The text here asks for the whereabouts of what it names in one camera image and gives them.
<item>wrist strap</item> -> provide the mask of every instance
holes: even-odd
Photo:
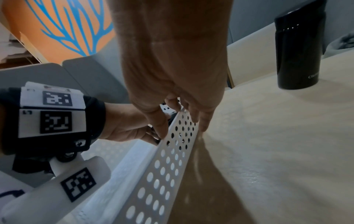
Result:
[[[35,91],[43,93],[43,97],[48,92],[40,89]],[[54,101],[48,102],[51,104],[63,102],[64,108],[61,108],[61,105],[37,107],[39,106],[37,104],[33,107],[28,103],[30,101],[23,100],[21,88],[0,90],[0,103],[6,109],[2,136],[4,154],[31,158],[82,152],[90,148],[91,140],[100,136],[105,124],[104,102],[94,97],[80,96],[77,92],[50,93],[50,99],[53,98]],[[83,98],[84,105],[80,107],[84,110],[70,109],[70,103],[75,106],[75,97]]]

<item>orange wall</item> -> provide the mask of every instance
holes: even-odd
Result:
[[[111,24],[111,18],[109,14],[108,7],[104,0],[92,0],[93,6],[97,13],[102,15],[103,26],[101,26],[98,17],[95,16],[94,10],[90,7],[90,0],[55,0],[55,5],[58,10],[59,17],[61,18],[63,24],[63,30],[67,31],[66,39],[62,40],[60,43],[58,38],[65,38],[65,34],[60,31],[55,25],[57,24],[61,28],[58,17],[55,13],[55,7],[52,5],[50,0],[3,0],[3,5],[1,11],[3,17],[0,18],[2,24],[7,27],[10,32],[19,40],[25,39],[25,47],[28,46],[28,50],[36,49],[37,52],[31,52],[32,54],[39,54],[38,58],[45,58],[48,62],[54,62],[61,64],[62,61],[72,58],[78,58],[85,55],[94,54],[102,49],[114,36],[114,30],[110,32],[102,31],[107,29]],[[100,9],[100,1],[102,2],[104,13]],[[69,4],[72,4],[74,11],[79,12],[79,18],[82,21],[82,29],[84,35],[80,32],[79,25],[76,22],[74,11],[69,7]],[[80,6],[83,7],[83,10],[87,13],[89,21],[92,23],[93,33],[89,29],[89,23],[84,16],[82,10],[80,11]],[[73,30],[76,36],[74,40],[73,32],[70,28],[69,19],[66,16],[65,8],[68,12],[69,18],[72,22]],[[96,51],[93,51],[93,36],[96,35],[95,39],[97,41]],[[89,52],[85,41],[84,36],[87,39],[87,43],[92,52]],[[71,47],[75,50],[80,50],[81,53],[77,53],[73,50],[68,49],[63,44],[66,44],[68,47]]]

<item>white marker plate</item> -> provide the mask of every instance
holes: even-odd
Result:
[[[19,110],[18,138],[85,131],[86,113],[83,110]]]
[[[35,82],[26,82],[25,87],[32,88],[32,89],[44,89],[46,91],[51,91],[51,92],[76,93],[76,94],[83,95],[83,93],[77,89],[69,89],[69,88],[65,88],[65,87],[50,86],[50,85],[35,83]]]
[[[21,88],[21,107],[86,108],[82,94],[47,91],[46,89]]]

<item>black wrist strap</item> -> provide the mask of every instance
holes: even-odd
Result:
[[[20,107],[20,88],[0,90],[0,103],[6,109],[5,127],[2,136],[3,152],[6,155],[17,154],[21,157],[51,157],[71,152],[82,152],[90,148],[91,140],[102,133],[105,124],[104,102],[94,97],[84,96],[86,109],[61,110],[57,108]],[[86,131],[68,134],[55,133],[52,135],[19,138],[20,113],[32,115],[43,112],[75,113],[86,115]]]

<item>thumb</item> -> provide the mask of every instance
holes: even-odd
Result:
[[[169,124],[168,120],[166,119],[166,114],[162,111],[161,107],[157,106],[155,108],[152,108],[148,112],[142,111],[142,113],[149,121],[149,124],[154,127],[154,130],[157,135],[161,139],[164,139],[169,131]]]

